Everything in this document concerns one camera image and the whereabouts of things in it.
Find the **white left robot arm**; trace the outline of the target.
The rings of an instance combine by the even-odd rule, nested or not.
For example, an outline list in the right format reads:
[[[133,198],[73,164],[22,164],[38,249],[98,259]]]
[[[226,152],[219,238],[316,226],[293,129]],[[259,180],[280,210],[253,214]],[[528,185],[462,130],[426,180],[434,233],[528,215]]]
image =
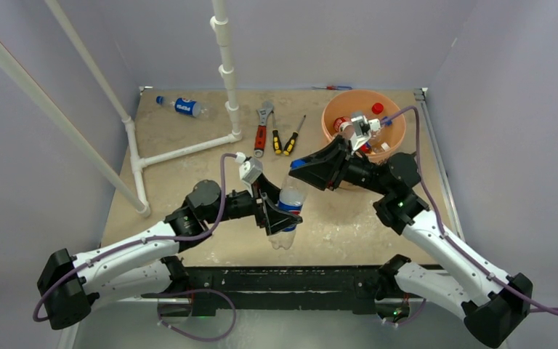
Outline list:
[[[37,281],[41,299],[33,313],[54,330],[77,324],[93,309],[134,295],[179,297],[187,274],[177,254],[211,236],[218,222],[253,217],[268,236],[294,230],[302,222],[302,203],[288,203],[279,189],[260,175],[251,190],[226,193],[217,182],[198,182],[180,208],[147,230],[90,252],[53,252]]]

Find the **orange plastic bin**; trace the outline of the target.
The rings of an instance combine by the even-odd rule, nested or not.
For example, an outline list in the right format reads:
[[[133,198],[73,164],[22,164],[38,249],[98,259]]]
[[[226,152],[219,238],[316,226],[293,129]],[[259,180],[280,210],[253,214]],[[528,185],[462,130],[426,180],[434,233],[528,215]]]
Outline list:
[[[384,112],[381,115],[374,115],[371,112],[374,103],[384,105]],[[372,162],[381,162],[399,149],[405,137],[407,130],[405,117],[390,118],[399,110],[394,100],[384,93],[365,89],[344,91],[332,97],[324,107],[321,114],[322,131],[326,142],[329,143],[335,134],[333,122],[339,117],[350,117],[354,112],[362,112],[367,119],[379,119],[382,123],[381,132],[366,143],[368,146],[366,152]]]

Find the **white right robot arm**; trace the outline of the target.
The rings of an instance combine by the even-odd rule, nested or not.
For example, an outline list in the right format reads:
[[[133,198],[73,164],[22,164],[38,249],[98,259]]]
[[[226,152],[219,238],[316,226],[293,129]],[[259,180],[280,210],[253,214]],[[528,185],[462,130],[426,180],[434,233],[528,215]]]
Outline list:
[[[289,175],[319,190],[348,182],[380,194],[373,203],[381,223],[419,246],[446,272],[431,272],[401,254],[379,268],[377,300],[415,294],[450,311],[483,345],[498,348],[529,315],[531,280],[509,275],[457,238],[414,191],[420,183],[413,155],[395,153],[380,164],[351,153],[341,136],[304,158],[292,161]]]

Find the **Pepsi bottle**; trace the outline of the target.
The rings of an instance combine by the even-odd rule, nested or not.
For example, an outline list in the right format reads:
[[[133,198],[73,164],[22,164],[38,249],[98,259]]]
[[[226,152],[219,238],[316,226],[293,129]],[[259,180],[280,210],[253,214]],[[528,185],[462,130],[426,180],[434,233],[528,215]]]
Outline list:
[[[278,208],[300,215],[307,197],[307,184],[289,174],[283,178],[278,198]],[[281,232],[271,235],[269,241],[273,249],[288,250],[292,247],[296,236],[296,225],[282,229]]]

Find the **red label bottle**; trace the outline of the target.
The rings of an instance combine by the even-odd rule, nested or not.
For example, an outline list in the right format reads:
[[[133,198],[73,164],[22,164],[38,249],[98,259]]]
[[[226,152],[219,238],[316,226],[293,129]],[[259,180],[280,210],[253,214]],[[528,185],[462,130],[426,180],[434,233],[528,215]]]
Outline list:
[[[374,103],[371,106],[371,112],[374,115],[381,115],[384,112],[384,105],[382,103]]]
[[[335,137],[341,136],[346,140],[351,138],[355,133],[355,128],[353,126],[352,120],[348,116],[337,118],[333,122],[333,129],[335,131]]]

